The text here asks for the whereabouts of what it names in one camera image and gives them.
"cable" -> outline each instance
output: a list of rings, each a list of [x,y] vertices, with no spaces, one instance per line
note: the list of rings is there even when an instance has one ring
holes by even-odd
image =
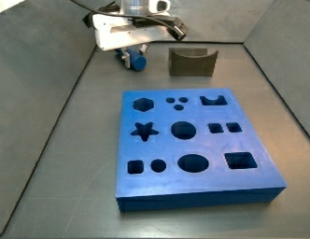
[[[165,24],[162,21],[158,21],[153,18],[149,18],[146,16],[134,16],[134,15],[122,15],[122,14],[110,14],[110,13],[105,13],[102,11],[98,11],[98,10],[94,10],[92,9],[90,7],[88,7],[86,5],[84,5],[82,3],[77,2],[76,0],[69,0],[73,4],[76,4],[77,6],[80,6],[81,8],[84,8],[85,10],[96,13],[96,14],[101,14],[101,15],[105,15],[105,16],[109,16],[109,17],[114,17],[114,18],[130,18],[130,19],[146,19],[146,20],[150,20],[150,21],[154,21],[157,22],[161,26],[166,27],[170,31],[174,31],[173,27],[170,27],[168,24]]]

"gray table surface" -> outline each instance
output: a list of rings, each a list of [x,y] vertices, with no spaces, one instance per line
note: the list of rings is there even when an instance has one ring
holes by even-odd
[[[220,51],[214,75],[169,77],[173,44],[153,44],[144,72],[96,51],[72,94],[4,237],[310,237],[310,140],[241,45]],[[120,214],[114,170],[121,93],[229,88],[286,180],[270,204]]]

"hexagon hole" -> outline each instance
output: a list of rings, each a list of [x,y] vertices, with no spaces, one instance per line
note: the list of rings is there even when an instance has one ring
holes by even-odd
[[[133,101],[132,108],[141,112],[146,112],[146,110],[153,108],[153,101],[146,98],[140,98],[138,100]]]

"blue cylinder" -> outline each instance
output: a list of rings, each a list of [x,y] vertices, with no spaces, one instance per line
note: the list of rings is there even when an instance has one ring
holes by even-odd
[[[129,67],[136,71],[142,71],[146,65],[145,57],[133,49],[125,48],[126,53],[129,54]],[[122,51],[116,49],[118,56],[122,56]]]

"shape sorter board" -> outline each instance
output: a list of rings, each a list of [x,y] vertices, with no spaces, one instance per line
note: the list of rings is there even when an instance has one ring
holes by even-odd
[[[120,211],[269,202],[284,188],[230,90],[124,92]]]

